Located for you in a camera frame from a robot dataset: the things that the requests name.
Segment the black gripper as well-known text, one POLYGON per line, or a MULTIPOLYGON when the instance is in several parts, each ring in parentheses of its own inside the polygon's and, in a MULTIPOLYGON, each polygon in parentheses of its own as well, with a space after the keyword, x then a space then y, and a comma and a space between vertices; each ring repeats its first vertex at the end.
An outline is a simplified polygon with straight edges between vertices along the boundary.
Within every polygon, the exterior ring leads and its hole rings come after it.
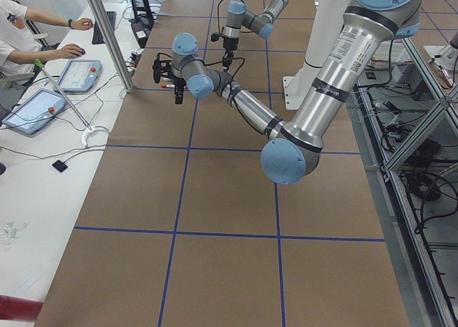
POLYGON ((159 84, 162 78, 171 79, 172 83, 175 85, 175 104, 182 104, 183 90, 186 88, 186 82, 183 78, 178 77, 172 72, 171 58, 172 57, 166 53, 157 53, 152 65, 152 78, 156 84, 159 84))
POLYGON ((222 32, 214 32, 212 33, 210 40, 211 42, 216 42, 219 39, 223 40, 223 48, 225 49, 224 59, 222 61, 223 64, 223 71, 227 72, 230 68, 230 59, 234 56, 234 51, 238 49, 238 36, 228 36, 222 32))

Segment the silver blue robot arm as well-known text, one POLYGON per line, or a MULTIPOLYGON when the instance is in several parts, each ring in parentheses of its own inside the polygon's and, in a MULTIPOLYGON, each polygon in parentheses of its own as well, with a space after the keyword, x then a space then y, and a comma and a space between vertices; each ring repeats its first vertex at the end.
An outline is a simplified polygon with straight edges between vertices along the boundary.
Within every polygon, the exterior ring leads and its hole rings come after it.
POLYGON ((419 29, 422 0, 319 0, 303 67, 283 78, 285 121, 240 86, 227 70, 214 70, 198 56, 189 33, 178 34, 169 55, 152 66, 156 82, 169 78, 175 101, 183 92, 198 99, 217 94, 268 142, 260 161, 274 182, 292 184, 316 168, 323 135, 346 102, 380 44, 413 36, 419 29))
POLYGON ((222 58, 223 70, 227 72, 233 62, 234 51, 238 49, 241 28, 245 27, 254 34, 268 39, 273 31, 273 22, 278 18, 282 10, 288 5, 289 0, 271 0, 260 15, 256 15, 246 8, 243 0, 230 1, 225 26, 220 27, 213 33, 211 41, 223 40, 225 54, 222 58))

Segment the person right hand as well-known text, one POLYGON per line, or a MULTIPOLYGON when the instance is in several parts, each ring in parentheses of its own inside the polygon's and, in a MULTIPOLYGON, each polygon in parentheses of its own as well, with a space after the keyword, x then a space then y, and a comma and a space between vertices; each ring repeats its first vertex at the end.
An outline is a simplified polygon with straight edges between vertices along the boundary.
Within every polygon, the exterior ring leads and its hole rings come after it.
POLYGON ((77 44, 66 44, 61 49, 57 49, 58 59, 73 59, 82 56, 81 47, 77 44))

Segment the person left hand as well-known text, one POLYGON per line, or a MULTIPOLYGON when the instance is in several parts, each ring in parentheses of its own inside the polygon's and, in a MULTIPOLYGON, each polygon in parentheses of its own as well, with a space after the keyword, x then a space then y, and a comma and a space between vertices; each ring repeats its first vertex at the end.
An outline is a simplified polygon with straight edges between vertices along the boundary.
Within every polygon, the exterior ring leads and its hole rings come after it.
POLYGON ((73 29, 86 31, 90 30, 94 26, 94 22, 89 18, 81 18, 71 23, 73 29))

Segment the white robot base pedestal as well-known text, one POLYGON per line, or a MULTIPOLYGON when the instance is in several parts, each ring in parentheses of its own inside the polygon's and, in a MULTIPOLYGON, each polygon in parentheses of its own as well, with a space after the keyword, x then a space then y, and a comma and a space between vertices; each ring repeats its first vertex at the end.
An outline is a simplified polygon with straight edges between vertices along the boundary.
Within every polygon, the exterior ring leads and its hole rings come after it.
POLYGON ((312 81, 323 68, 343 27, 343 13, 350 0, 319 0, 303 66, 292 77, 283 78, 287 110, 297 110, 312 81))

